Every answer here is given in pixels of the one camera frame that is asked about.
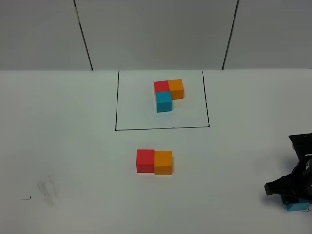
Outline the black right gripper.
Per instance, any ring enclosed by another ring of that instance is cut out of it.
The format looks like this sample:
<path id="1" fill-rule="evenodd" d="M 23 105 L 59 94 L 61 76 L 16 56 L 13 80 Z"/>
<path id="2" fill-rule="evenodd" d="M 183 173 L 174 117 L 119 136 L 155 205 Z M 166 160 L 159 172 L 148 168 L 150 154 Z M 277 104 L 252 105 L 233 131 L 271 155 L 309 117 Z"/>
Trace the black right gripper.
<path id="1" fill-rule="evenodd" d="M 312 156 L 305 156 L 288 175 L 264 185 L 266 195 L 281 195 L 283 204 L 312 200 Z"/>

